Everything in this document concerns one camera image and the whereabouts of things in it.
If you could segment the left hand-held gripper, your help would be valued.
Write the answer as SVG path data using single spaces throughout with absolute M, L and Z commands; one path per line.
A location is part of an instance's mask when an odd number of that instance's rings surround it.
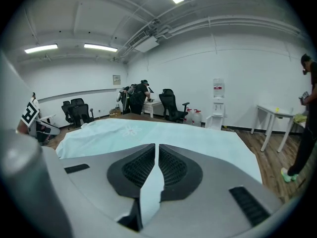
M 31 98 L 20 121 L 20 132 L 23 134 L 35 134 L 37 132 L 46 135 L 59 135 L 60 129 L 40 117 L 40 105 L 36 98 Z

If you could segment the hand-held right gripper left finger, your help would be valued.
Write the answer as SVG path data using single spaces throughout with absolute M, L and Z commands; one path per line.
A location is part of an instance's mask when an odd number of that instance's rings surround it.
M 63 238 L 140 238 L 141 187 L 155 163 L 155 145 L 60 159 L 54 149 L 43 157 L 66 216 Z

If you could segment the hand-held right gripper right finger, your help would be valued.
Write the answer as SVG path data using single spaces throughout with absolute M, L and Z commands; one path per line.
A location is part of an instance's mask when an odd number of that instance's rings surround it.
M 268 219 L 281 201 L 235 165 L 161 144 L 160 208 L 143 228 L 150 238 L 237 238 Z

